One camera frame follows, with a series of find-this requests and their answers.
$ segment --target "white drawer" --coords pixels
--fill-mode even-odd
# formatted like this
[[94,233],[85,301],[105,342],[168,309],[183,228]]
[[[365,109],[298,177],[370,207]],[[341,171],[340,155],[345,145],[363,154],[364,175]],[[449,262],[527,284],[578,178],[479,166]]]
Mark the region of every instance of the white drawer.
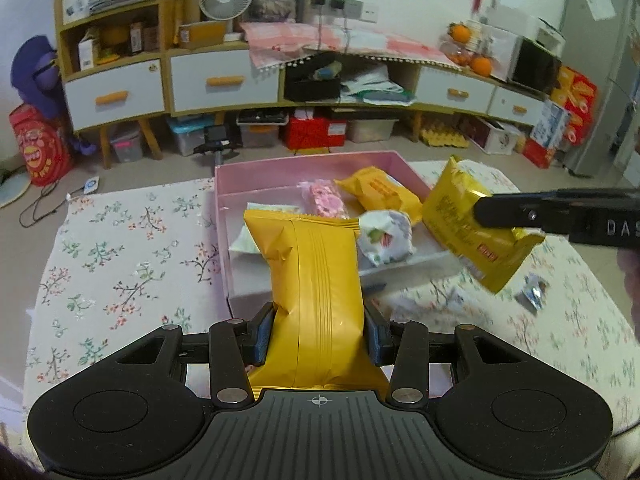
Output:
[[278,72],[257,70],[248,50],[172,57],[174,111],[274,103],[279,78]]
[[419,103],[485,114],[495,86],[456,72],[423,67],[415,96]]
[[515,123],[538,124],[544,103],[533,97],[512,92],[506,88],[495,89],[489,115]]
[[[65,84],[74,129],[164,110],[160,61],[113,68]],[[106,104],[96,104],[106,98]]]

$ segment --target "gift box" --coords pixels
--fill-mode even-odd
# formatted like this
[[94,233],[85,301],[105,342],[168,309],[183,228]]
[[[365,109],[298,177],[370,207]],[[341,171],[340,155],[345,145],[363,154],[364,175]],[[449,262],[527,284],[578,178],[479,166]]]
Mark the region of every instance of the gift box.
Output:
[[522,154],[542,170],[548,170],[556,154],[555,148],[544,148],[535,140],[527,139]]
[[579,146],[587,137],[593,121],[591,112],[598,88],[586,76],[567,66],[560,69],[558,83],[560,88],[553,90],[551,100],[570,113],[564,138]]

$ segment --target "pink box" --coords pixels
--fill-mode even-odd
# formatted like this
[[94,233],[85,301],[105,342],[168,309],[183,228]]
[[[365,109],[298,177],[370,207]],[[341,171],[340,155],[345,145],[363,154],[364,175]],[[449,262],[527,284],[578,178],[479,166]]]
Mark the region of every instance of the pink box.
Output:
[[[271,301],[271,275],[264,259],[256,254],[230,254],[228,250],[244,224],[242,217],[247,203],[297,205],[305,210],[307,204],[298,187],[300,182],[344,179],[369,166],[386,171],[422,201],[430,191],[420,176],[396,152],[290,156],[225,164],[216,168],[218,246],[222,260],[224,293],[234,317],[250,319],[265,302]],[[348,205],[356,203],[358,207],[354,198],[348,200],[348,197],[344,197]],[[354,215],[361,212],[353,207],[351,211]],[[415,284],[415,273],[407,273],[407,267],[420,270],[418,277],[423,278],[421,282],[427,283],[429,279],[452,276],[460,271],[457,259],[431,237],[422,223],[414,229],[414,245],[418,251],[407,262],[373,267],[361,258],[359,269],[362,286],[393,282],[397,288],[402,288]]]

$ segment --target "yellow packaged pastry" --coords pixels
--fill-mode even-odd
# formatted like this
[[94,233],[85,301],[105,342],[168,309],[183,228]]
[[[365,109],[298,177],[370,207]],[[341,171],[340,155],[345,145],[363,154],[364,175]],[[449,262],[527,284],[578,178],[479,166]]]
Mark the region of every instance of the yellow packaged pastry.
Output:
[[246,223],[271,269],[277,305],[267,359],[248,374],[263,388],[374,389],[388,381],[363,342],[358,219],[247,210]]
[[380,168],[369,166],[335,183],[354,195],[367,211],[401,211],[408,215],[414,226],[422,219],[420,199]]
[[437,241],[462,259],[480,283],[497,293],[545,237],[527,234],[521,228],[481,227],[473,207],[487,195],[491,193],[460,170],[452,156],[424,202],[422,221]]

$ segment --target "wall outlet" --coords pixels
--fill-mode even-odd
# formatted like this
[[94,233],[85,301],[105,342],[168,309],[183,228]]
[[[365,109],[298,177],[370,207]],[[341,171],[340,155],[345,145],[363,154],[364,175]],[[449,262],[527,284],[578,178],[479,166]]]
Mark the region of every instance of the wall outlet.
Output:
[[377,6],[376,4],[362,4],[360,19],[363,22],[377,23],[379,13],[380,6]]
[[327,4],[322,9],[325,16],[333,16],[334,18],[344,18],[347,15],[348,20],[359,20],[362,13],[362,2],[358,0],[341,0],[344,1],[344,9],[332,9],[331,3]]

